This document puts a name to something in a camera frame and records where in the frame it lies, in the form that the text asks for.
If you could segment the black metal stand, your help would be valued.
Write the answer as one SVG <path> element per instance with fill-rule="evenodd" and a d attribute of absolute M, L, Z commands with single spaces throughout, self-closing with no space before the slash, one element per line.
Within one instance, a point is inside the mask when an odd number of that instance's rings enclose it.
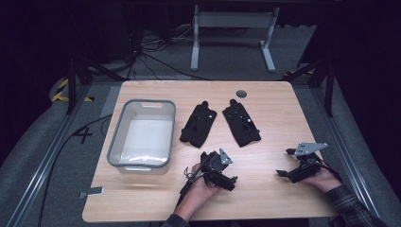
<path fill-rule="evenodd" d="M 335 75 L 333 65 L 328 60 L 319 60 L 294 71 L 286 72 L 281 81 L 292 81 L 311 71 L 311 77 L 307 82 L 310 88 L 319 88 L 325 82 L 324 109 L 329 117 L 332 117 L 332 97 L 334 91 Z"/>
<path fill-rule="evenodd" d="M 101 64 L 92 61 L 88 58 L 85 58 L 80 55 L 73 56 L 70 60 L 69 64 L 69 73 L 68 73 L 68 98 L 69 104 L 67 113 L 70 114 L 74 111 L 76 105 L 78 104 L 78 94 L 77 94 L 77 83 L 76 79 L 83 85 L 91 85 L 94 77 L 93 74 L 90 73 L 88 67 L 91 66 L 99 71 L 102 75 L 107 76 L 110 79 L 115 81 L 127 81 L 120 76 L 118 76 L 115 72 L 107 69 L 106 67 L 102 66 Z"/>

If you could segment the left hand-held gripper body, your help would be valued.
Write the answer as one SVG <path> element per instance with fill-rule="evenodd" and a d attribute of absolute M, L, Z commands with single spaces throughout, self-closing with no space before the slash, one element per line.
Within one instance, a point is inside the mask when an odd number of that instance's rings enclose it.
<path fill-rule="evenodd" d="M 222 148 L 219 152 L 213 151 L 209 154 L 204 151 L 200 155 L 200 171 L 207 182 L 227 190 L 231 178 L 225 176 L 223 170 L 232 162 Z"/>

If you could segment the person's right hand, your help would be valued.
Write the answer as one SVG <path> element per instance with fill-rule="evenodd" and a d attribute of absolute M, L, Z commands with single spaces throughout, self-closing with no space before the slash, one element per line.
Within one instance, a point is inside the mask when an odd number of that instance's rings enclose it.
<path fill-rule="evenodd" d="M 341 186 L 341 182 L 326 168 L 321 168 L 314 176 L 304 179 L 303 183 L 314 185 L 324 193 Z"/>

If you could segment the grey metal clamp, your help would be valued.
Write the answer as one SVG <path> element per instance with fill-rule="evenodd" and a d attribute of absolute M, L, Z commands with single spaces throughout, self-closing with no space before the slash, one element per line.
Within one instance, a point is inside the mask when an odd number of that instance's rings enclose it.
<path fill-rule="evenodd" d="M 81 191 L 78 193 L 78 198 L 80 200 L 83 200 L 89 196 L 94 196 L 94 195 L 102 195 L 104 193 L 104 187 L 103 186 L 98 186 L 98 187 L 91 187 L 86 191 Z"/>

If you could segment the white metal desk frame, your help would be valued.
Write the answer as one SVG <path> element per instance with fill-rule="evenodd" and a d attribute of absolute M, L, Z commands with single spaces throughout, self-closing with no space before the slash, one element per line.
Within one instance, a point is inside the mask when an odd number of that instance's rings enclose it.
<path fill-rule="evenodd" d="M 194 7 L 193 16 L 193 46 L 190 69 L 197 71 L 200 58 L 200 28 L 201 27 L 227 27 L 227 28 L 265 28 L 267 36 L 259 42 L 265 63 L 269 72 L 276 70 L 270 54 L 270 41 L 279 15 L 279 8 L 269 12 L 222 12 L 200 11 L 200 6 Z"/>

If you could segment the white plastic bin grey rim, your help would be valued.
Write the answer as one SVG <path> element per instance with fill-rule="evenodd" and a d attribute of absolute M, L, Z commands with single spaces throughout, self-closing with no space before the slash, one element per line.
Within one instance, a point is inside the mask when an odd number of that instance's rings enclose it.
<path fill-rule="evenodd" d="M 107 161 L 121 173 L 166 174 L 176 105 L 170 100 L 131 99 L 122 108 Z"/>

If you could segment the person's left hand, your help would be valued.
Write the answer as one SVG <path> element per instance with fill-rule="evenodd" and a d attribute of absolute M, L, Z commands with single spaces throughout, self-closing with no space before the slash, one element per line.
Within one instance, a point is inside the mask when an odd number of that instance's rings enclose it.
<path fill-rule="evenodd" d="M 207 184 L 204 179 L 196 180 L 175 208 L 174 214 L 189 221 L 219 191 L 219 187 Z"/>

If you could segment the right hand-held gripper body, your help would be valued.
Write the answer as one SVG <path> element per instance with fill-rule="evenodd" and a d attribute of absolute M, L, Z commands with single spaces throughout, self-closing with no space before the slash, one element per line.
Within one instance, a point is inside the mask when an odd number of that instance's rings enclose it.
<path fill-rule="evenodd" d="M 323 160 L 316 154 L 316 151 L 327 147 L 326 143 L 300 143 L 293 155 L 300 165 L 288 173 L 288 178 L 293 183 L 297 183 L 314 176 L 323 166 Z"/>

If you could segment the black glove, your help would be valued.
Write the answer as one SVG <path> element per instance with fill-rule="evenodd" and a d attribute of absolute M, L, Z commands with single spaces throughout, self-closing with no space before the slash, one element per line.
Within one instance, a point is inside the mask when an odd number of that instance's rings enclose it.
<path fill-rule="evenodd" d="M 260 141 L 259 129 L 245 107 L 235 99 L 230 100 L 230 105 L 222 111 L 229 128 L 237 144 L 242 148 L 251 142 Z"/>
<path fill-rule="evenodd" d="M 204 100 L 190 114 L 182 129 L 180 140 L 191 144 L 195 148 L 200 148 L 205 142 L 216 117 L 217 112 L 211 110 L 208 102 Z"/>

